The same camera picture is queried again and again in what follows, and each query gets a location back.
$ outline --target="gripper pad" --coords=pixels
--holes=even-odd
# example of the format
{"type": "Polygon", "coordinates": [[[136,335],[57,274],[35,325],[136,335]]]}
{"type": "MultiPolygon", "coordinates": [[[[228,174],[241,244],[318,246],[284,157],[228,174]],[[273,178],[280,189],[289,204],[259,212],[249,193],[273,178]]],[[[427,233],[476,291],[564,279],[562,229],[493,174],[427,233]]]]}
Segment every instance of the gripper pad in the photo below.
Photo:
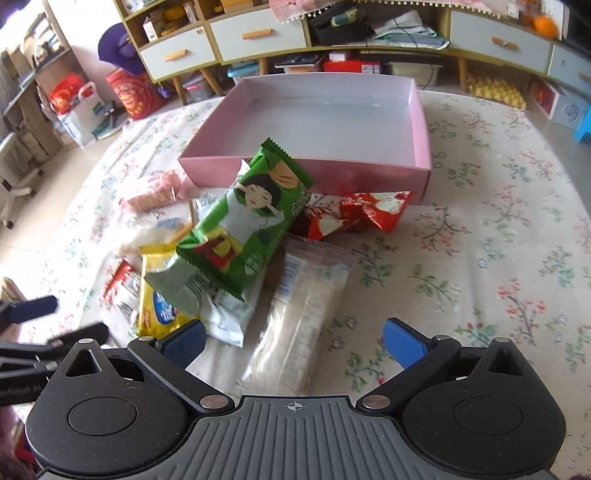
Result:
{"type": "MultiPolygon", "coordinates": [[[[49,472],[40,478],[65,480],[49,472]]],[[[463,477],[421,458],[406,444],[392,421],[357,413],[344,397],[245,397],[233,413],[201,418],[185,443],[167,459],[121,478],[458,480],[463,477]]],[[[523,478],[556,480],[546,471],[523,478]]]]}

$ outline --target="floral bedsheet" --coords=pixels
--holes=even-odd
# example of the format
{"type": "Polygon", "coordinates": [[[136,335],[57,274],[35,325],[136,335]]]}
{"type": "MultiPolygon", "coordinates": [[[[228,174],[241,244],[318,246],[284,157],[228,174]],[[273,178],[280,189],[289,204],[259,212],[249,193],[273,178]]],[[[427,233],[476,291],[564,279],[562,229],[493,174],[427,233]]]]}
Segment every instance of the floral bedsheet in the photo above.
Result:
{"type": "MultiPolygon", "coordinates": [[[[568,434],[554,465],[591,473],[591,222],[560,161],[520,111],[487,100],[422,92],[433,154],[423,205],[390,235],[349,233],[359,267],[321,337],[312,394],[355,401],[400,366],[380,342],[396,316],[427,336],[484,346],[508,336],[559,403],[568,434]]],[[[51,247],[40,292],[61,300],[52,321],[31,322],[23,341],[103,320],[119,343],[129,328],[102,301],[118,258],[122,182],[178,168],[177,157],[218,100],[128,127],[72,203],[51,247]]],[[[171,215],[166,211],[152,215],[171,215]]],[[[248,351],[209,340],[190,370],[219,388],[248,351]]]]}

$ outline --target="clear plastic package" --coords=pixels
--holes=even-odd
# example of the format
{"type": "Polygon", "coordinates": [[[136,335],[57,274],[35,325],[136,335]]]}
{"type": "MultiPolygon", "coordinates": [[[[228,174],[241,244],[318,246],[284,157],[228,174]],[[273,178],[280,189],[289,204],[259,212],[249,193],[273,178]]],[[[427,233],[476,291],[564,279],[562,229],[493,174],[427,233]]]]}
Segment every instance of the clear plastic package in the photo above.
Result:
{"type": "Polygon", "coordinates": [[[332,317],[353,252],[290,238],[267,328],[239,382],[241,394],[305,395],[320,332],[332,317]]]}
{"type": "Polygon", "coordinates": [[[191,227],[189,216],[130,219],[128,222],[120,222],[106,236],[105,242],[106,245],[112,245],[114,253],[121,257],[138,255],[139,248],[143,245],[178,242],[187,235],[191,227]]]}
{"type": "Polygon", "coordinates": [[[155,173],[125,184],[121,206],[133,212],[145,212],[177,201],[183,181],[174,170],[155,173]]]}

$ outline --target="white wall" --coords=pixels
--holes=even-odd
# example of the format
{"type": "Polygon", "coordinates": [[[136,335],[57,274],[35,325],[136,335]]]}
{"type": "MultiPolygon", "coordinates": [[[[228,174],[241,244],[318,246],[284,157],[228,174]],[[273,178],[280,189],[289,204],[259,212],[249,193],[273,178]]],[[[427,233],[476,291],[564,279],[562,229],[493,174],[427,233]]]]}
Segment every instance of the white wall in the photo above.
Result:
{"type": "Polygon", "coordinates": [[[117,96],[105,80],[115,66],[100,61],[97,52],[105,30],[121,22],[113,0],[48,1],[82,69],[96,83],[100,97],[105,102],[115,100],[117,96]]]}

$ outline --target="metal screw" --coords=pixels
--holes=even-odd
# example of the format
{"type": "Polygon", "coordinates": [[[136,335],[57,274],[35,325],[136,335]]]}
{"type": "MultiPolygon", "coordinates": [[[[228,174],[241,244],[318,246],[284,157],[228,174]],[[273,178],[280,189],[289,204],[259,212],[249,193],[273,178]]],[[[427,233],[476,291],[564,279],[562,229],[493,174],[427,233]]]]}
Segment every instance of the metal screw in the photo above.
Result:
{"type": "Polygon", "coordinates": [[[372,410],[382,410],[390,405],[390,399],[383,395],[368,395],[361,401],[365,408],[372,410]]]}
{"type": "Polygon", "coordinates": [[[224,408],[228,404],[228,399],[223,395],[208,395],[201,399],[200,404],[203,408],[217,410],[219,408],[224,408]]]}

